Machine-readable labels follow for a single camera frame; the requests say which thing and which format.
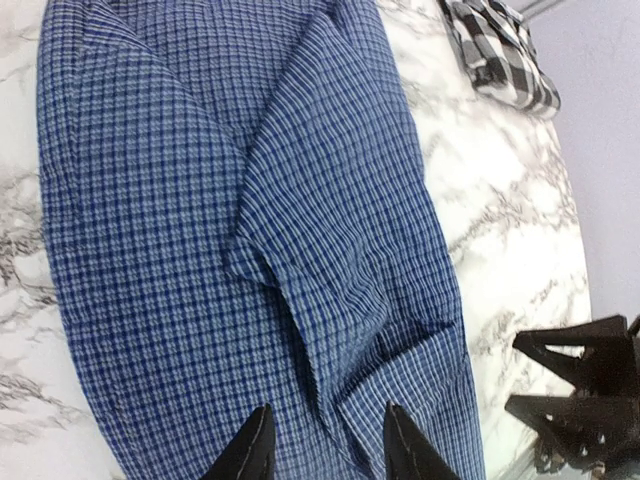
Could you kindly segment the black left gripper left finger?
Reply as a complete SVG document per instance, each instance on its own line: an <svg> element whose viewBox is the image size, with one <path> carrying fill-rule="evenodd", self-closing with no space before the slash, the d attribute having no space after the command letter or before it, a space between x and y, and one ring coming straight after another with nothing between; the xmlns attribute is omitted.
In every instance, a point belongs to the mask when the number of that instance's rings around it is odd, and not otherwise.
<svg viewBox="0 0 640 480"><path fill-rule="evenodd" d="M269 403L256 408L201 477L202 480L273 480L276 428Z"/></svg>

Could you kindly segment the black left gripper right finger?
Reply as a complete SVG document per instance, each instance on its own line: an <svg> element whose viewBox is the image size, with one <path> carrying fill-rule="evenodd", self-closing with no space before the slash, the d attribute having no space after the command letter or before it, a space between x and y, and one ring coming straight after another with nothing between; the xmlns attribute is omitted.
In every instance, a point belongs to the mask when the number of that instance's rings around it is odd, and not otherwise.
<svg viewBox="0 0 640 480"><path fill-rule="evenodd" d="M383 425L388 480L459 480L405 409L386 404Z"/></svg>

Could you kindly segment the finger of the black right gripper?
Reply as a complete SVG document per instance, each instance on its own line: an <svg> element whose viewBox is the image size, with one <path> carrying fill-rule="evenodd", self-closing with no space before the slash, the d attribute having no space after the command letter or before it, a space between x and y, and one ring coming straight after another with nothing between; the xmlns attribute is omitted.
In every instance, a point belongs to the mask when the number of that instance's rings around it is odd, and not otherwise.
<svg viewBox="0 0 640 480"><path fill-rule="evenodd" d="M521 331L513 347L578 390L638 388L638 321L619 314L572 327Z"/></svg>
<svg viewBox="0 0 640 480"><path fill-rule="evenodd" d="M537 432L574 469L615 470L639 459L635 397L512 395L505 410Z"/></svg>

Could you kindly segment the blue checked shirt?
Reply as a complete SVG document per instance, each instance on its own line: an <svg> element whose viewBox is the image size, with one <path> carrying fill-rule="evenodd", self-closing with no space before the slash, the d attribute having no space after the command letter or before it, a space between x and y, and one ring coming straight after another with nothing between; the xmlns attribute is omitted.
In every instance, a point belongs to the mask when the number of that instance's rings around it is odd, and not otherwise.
<svg viewBox="0 0 640 480"><path fill-rule="evenodd" d="M455 272L372 1L52 1L44 237L130 479L196 479L270 404L279 479L381 479L402 405L485 475Z"/></svg>

